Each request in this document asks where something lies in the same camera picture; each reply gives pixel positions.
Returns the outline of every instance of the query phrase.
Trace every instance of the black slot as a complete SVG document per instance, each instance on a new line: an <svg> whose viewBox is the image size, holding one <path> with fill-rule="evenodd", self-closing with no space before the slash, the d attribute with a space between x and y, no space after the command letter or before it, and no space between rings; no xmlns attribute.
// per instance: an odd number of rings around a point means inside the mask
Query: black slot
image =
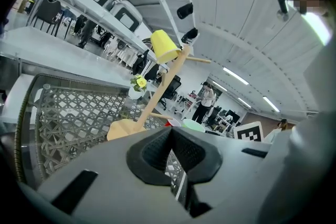
<svg viewBox="0 0 336 224"><path fill-rule="evenodd" d="M265 152L265 151L254 150L252 148L245 148L241 152L244 152L246 154L256 156L256 157L259 157L259 158L265 158L266 155L267 155L267 152Z"/></svg>
<svg viewBox="0 0 336 224"><path fill-rule="evenodd" d="M87 192L98 174L96 172L82 171L52 202L64 213L71 214L84 194Z"/></svg>

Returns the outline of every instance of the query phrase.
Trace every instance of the yellow cup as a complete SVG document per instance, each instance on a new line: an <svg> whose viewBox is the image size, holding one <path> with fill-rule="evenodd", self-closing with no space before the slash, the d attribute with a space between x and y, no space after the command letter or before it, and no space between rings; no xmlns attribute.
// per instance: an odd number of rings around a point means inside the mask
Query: yellow cup
<svg viewBox="0 0 336 224"><path fill-rule="evenodd" d="M151 43L158 63L175 59L181 51L163 30L157 30L151 35Z"/></svg>

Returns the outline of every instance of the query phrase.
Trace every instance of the wooden stick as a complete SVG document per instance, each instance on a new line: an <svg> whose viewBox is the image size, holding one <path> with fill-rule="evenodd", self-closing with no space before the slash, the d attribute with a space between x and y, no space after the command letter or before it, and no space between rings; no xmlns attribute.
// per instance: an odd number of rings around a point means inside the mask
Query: wooden stick
<svg viewBox="0 0 336 224"><path fill-rule="evenodd" d="M196 62L211 63L210 60L201 59L201 58L195 58L195 57L187 57L187 60L196 61Z"/></svg>
<svg viewBox="0 0 336 224"><path fill-rule="evenodd" d="M166 79L166 74L167 74L166 72L163 72L163 73L162 73L162 76L161 76L161 83L162 83L163 86L164 86L164 84L165 84L164 81L165 81L165 79Z"/></svg>
<svg viewBox="0 0 336 224"><path fill-rule="evenodd" d="M162 118L162 119L167 119L167 120L172 120L173 118L167 115L161 115L161 114L156 114L156 113L149 113L150 116L157 117L157 118Z"/></svg>
<svg viewBox="0 0 336 224"><path fill-rule="evenodd" d="M190 52L189 46L184 46L182 52L178 56L178 58L174 61L173 66L168 71L168 73L165 76L164 83L160 83L158 89L156 90L155 94L151 98L151 100L148 102L147 106L143 110L139 120L137 121L134 131L139 131L140 128L145 123L146 119L148 118L149 114L153 111L155 106L158 104L158 101L160 100L161 96L163 95L164 91L168 88L169 84L172 82L174 76L179 72L181 69L184 61L186 60L188 54Z"/></svg>

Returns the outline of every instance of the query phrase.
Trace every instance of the black pants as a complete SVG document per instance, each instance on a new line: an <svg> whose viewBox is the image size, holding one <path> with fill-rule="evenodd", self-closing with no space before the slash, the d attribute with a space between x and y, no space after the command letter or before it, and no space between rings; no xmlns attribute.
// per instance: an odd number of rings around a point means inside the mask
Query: black pants
<svg viewBox="0 0 336 224"><path fill-rule="evenodd" d="M91 35L92 35L92 30L96 27L96 23L94 23L91 20L88 20L83 28L82 31L82 36L80 43L77 45L79 48L84 48L85 44L89 41Z"/></svg>
<svg viewBox="0 0 336 224"><path fill-rule="evenodd" d="M73 29L74 31L74 33L75 34L77 34L78 32L79 32L79 30L80 30L80 28L81 28L81 26L82 26L82 23L83 23L83 19L82 18L80 18L80 17L78 17L77 18L77 21L76 21L76 23L75 23L75 28Z"/></svg>
<svg viewBox="0 0 336 224"><path fill-rule="evenodd" d="M203 118L206 114L206 112L209 110L209 106L203 106L202 104L199 104L198 108L196 109L194 115L193 115L193 121L198 122L199 124L202 123Z"/></svg>
<svg viewBox="0 0 336 224"><path fill-rule="evenodd" d="M109 41L110 37L112 36L111 33L106 33L99 41L99 46L104 48L107 41Z"/></svg>

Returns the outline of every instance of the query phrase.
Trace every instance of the red object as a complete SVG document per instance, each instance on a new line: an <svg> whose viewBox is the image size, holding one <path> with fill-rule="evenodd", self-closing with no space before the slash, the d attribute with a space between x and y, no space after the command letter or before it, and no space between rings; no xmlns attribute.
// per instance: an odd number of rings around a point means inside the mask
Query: red object
<svg viewBox="0 0 336 224"><path fill-rule="evenodd" d="M176 119L172 119L172 120L167 120L167 122L164 126L166 126L166 127L168 127L168 126L181 127L181 124Z"/></svg>

